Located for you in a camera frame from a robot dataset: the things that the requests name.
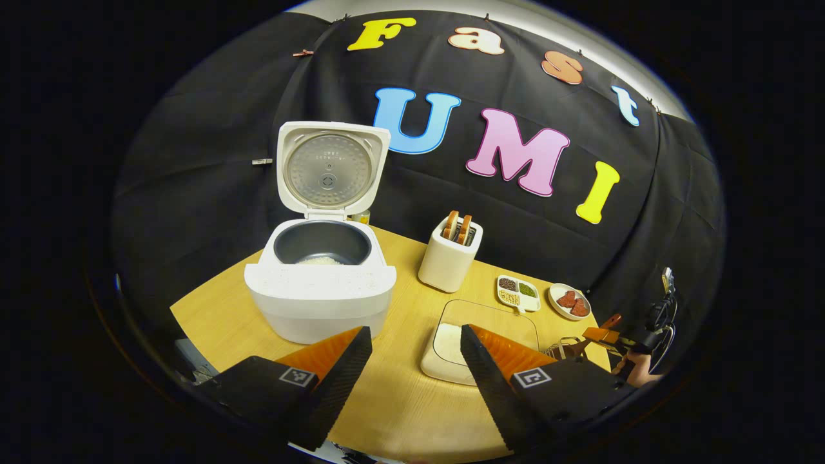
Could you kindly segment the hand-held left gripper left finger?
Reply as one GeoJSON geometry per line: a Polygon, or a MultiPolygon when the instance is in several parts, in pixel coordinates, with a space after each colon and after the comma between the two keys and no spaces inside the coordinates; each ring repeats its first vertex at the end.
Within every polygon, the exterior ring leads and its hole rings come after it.
{"type": "Polygon", "coordinates": [[[277,360],[248,356],[193,390],[252,435],[315,451],[371,353],[371,329],[358,326],[277,360]]]}

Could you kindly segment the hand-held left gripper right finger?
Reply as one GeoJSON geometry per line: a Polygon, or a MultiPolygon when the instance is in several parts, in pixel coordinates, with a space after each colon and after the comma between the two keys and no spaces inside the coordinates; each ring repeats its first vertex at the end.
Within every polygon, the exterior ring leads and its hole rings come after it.
{"type": "Polygon", "coordinates": [[[557,360],[475,324],[462,326],[460,347],[510,451],[580,440],[637,393],[585,358],[557,360]]]}

